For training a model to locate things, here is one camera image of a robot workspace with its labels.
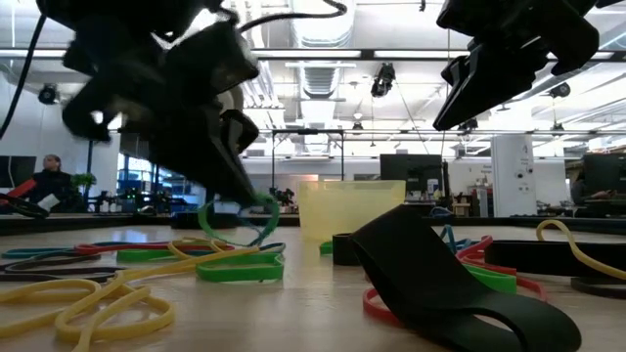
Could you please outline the red rubber band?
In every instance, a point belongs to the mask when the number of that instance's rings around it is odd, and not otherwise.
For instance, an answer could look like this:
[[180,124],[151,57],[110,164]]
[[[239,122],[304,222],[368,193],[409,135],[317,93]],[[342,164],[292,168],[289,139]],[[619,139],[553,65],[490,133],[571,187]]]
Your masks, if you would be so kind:
[[[176,247],[180,250],[210,249],[208,243],[199,242],[184,242],[182,244],[176,244]],[[81,254],[95,254],[126,249],[161,250],[168,249],[168,242],[109,242],[90,244],[83,243],[77,244],[73,249]]]
[[516,269],[514,268],[488,264],[484,261],[484,251],[492,243],[493,238],[491,236],[484,236],[479,242],[458,251],[456,254],[456,258],[463,264],[469,264],[471,266],[479,267],[493,272],[515,276]]
[[[547,301],[547,293],[541,285],[525,278],[516,276],[517,288],[523,287],[534,292],[542,301]],[[394,316],[394,314],[381,301],[378,292],[373,288],[368,288],[362,297],[363,311],[371,318],[380,322],[401,327],[402,323]]]

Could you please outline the long wide black rubber band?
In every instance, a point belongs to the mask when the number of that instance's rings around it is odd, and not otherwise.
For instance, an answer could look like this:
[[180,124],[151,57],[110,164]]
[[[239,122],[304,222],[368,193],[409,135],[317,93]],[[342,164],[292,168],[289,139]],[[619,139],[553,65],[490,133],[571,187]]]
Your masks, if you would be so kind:
[[352,233],[354,251],[390,312],[459,352],[577,352],[560,309],[476,279],[412,208],[398,205]]

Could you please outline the person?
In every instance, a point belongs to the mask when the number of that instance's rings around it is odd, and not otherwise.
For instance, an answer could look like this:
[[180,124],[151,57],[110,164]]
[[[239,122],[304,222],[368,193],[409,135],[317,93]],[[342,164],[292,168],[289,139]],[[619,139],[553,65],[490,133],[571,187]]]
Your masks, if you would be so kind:
[[33,174],[32,180],[35,186],[28,200],[46,211],[62,204],[72,194],[71,175],[62,170],[62,161],[55,154],[44,156],[43,170]]

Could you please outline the thin green rubber band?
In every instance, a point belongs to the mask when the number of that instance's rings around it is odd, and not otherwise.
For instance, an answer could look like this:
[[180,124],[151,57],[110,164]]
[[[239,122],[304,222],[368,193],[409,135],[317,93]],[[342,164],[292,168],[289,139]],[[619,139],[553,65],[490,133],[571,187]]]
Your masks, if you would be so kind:
[[[207,211],[212,205],[212,202],[208,202],[203,205],[197,212],[198,222],[204,233],[212,240],[220,240],[226,244],[242,246],[241,243],[232,242],[221,238],[209,225],[207,219]],[[257,193],[254,198],[253,205],[264,205],[270,209],[270,220],[262,230],[257,230],[257,237],[250,243],[244,244],[243,247],[261,246],[267,238],[276,230],[280,220],[280,206],[275,198],[269,194]]]

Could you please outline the black monitor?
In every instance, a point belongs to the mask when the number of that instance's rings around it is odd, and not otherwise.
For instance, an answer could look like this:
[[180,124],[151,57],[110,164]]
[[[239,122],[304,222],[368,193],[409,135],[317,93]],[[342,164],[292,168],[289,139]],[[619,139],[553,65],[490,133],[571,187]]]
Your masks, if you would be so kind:
[[435,154],[381,154],[380,178],[405,181],[407,193],[433,194],[442,189],[442,158]]
[[589,193],[616,191],[626,195],[626,154],[586,154],[582,161]]
[[13,189],[35,172],[35,156],[0,155],[0,189]]

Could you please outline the leafy green potted plant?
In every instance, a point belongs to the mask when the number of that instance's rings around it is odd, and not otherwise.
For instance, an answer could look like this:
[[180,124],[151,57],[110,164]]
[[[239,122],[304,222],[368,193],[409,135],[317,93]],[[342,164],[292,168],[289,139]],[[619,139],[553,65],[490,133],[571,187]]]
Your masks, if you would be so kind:
[[72,186],[80,192],[84,201],[89,198],[90,190],[97,184],[97,177],[90,173],[77,173],[70,176]]

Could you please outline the short wide black rubber band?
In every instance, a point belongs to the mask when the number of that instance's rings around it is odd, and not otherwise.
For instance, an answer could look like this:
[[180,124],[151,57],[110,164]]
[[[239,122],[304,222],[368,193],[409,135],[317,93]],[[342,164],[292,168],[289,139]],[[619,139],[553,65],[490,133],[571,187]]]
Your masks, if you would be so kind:
[[351,233],[333,235],[333,261],[336,266],[360,266]]

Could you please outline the flat green rubber band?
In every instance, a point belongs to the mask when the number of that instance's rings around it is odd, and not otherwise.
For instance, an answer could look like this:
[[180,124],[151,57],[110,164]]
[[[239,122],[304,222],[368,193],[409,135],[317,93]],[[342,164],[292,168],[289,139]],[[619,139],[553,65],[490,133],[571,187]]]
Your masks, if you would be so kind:
[[168,249],[123,249],[116,253],[116,261],[121,263],[142,263],[177,260]]

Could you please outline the distant black gantry frame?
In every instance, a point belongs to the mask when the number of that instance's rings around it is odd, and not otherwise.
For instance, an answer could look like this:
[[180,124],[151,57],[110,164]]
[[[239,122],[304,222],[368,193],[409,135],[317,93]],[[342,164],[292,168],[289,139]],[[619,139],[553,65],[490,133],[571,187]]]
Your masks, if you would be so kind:
[[[345,135],[346,132],[343,129],[317,129],[317,128],[298,128],[298,129],[271,129],[269,131],[271,134],[271,142],[272,142],[272,152],[271,152],[271,189],[276,190],[276,168],[275,168],[275,149],[277,147],[276,144],[276,136],[279,134],[284,134],[289,136],[291,134],[296,134],[300,136],[313,136],[313,135],[321,135],[325,134],[332,142],[334,142],[341,150],[340,153],[340,180],[345,180],[345,166],[344,166],[344,145],[345,145]],[[332,138],[334,134],[337,134],[340,137],[340,143]]]

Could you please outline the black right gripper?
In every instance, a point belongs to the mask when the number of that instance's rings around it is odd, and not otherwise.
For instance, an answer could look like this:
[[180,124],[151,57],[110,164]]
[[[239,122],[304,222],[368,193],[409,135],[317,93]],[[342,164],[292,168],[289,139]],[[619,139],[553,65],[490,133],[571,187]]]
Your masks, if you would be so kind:
[[470,53],[442,71],[451,86],[433,122],[449,130],[530,89],[536,72],[557,58],[553,74],[590,61],[600,47],[586,19],[597,0],[445,0],[437,25],[471,38]]

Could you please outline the dark brown rubber band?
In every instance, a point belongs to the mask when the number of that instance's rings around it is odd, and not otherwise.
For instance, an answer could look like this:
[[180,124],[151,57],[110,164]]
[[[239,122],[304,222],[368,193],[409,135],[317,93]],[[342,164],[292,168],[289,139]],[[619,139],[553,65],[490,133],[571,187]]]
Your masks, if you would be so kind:
[[0,265],[0,282],[39,283],[62,279],[84,279],[105,283],[121,267],[93,266],[100,254],[73,251],[50,252]]

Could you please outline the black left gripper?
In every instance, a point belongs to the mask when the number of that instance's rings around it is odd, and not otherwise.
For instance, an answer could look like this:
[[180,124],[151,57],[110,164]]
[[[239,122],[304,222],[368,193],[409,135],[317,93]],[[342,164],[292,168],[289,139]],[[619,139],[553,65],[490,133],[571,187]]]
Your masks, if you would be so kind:
[[129,26],[79,26],[64,65],[83,69],[89,80],[71,98],[62,119],[69,132],[108,142],[108,124],[95,111],[123,115],[121,132],[148,144],[148,160],[184,175],[221,198],[253,205],[256,191],[240,154],[259,135],[240,110],[219,114],[216,96],[203,105],[181,105],[171,97],[162,71],[164,50],[153,36]]

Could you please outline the blue rubber band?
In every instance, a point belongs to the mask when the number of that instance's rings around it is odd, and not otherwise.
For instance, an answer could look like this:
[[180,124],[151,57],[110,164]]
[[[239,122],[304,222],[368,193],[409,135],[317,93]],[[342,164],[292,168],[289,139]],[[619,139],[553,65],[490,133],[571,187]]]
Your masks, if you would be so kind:
[[477,241],[471,239],[456,240],[453,228],[450,225],[445,225],[443,227],[441,233],[439,234],[439,238],[443,240],[453,253],[457,253],[460,250],[477,244]]
[[245,247],[245,250],[252,251],[253,254],[282,254],[285,251],[286,247],[287,246],[284,242],[272,242],[264,245],[248,246]]

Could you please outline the long yellow rubber band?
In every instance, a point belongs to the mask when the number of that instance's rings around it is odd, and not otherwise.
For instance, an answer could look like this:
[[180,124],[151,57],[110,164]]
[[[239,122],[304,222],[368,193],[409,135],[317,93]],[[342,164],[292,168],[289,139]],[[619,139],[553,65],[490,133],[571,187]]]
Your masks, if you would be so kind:
[[[114,299],[107,307],[94,314],[84,326],[72,326],[74,316],[96,306],[102,299]],[[40,282],[0,291],[1,303],[68,302],[65,309],[51,311],[29,319],[14,321],[0,326],[0,338],[13,337],[32,330],[52,325],[56,338],[72,342],[72,352],[89,352],[90,345],[101,340],[121,340],[150,334],[174,322],[172,305],[151,296],[148,287],[105,286],[82,280],[65,279]],[[105,321],[125,311],[136,303],[145,303],[159,311],[155,318],[127,325],[107,326]]]

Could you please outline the teal rubber band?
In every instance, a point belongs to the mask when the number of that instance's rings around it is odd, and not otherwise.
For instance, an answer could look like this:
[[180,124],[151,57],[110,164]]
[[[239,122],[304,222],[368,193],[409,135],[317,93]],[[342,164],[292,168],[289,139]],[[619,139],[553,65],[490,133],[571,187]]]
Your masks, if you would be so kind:
[[0,253],[3,259],[42,260],[55,257],[79,257],[101,259],[100,254],[82,254],[72,247],[14,248]]

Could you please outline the large black rubber band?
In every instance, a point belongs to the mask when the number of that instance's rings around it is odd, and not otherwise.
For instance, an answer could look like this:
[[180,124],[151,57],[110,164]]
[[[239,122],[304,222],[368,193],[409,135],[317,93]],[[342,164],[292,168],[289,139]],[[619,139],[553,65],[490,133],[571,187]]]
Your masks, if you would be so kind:
[[[578,247],[592,258],[626,271],[626,243],[580,242]],[[576,259],[568,242],[493,241],[484,249],[484,261],[528,274],[604,277]]]

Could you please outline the yellow translucent plastic bin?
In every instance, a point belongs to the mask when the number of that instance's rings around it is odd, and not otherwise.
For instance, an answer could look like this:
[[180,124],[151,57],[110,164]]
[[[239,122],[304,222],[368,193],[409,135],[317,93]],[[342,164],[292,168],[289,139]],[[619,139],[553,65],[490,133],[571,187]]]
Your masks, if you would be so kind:
[[402,204],[405,181],[305,181],[297,188],[300,233],[312,242],[352,233]]

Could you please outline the red bar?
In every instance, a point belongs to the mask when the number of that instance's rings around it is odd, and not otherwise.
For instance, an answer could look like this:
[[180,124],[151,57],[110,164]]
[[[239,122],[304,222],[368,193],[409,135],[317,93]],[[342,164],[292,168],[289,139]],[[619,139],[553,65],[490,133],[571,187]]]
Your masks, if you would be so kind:
[[8,196],[11,198],[23,198],[27,197],[32,189],[36,187],[36,182],[33,179],[29,179],[19,186],[8,192]]

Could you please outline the wide green rubber band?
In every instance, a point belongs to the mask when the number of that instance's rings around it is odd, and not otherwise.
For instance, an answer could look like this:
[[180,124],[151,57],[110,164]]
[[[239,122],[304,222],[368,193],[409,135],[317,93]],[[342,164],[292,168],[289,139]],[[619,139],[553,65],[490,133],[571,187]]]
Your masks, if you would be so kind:
[[196,274],[212,283],[264,282],[281,280],[284,268],[282,253],[263,252],[200,263]]
[[516,276],[464,264],[464,267],[484,285],[503,293],[516,294]]

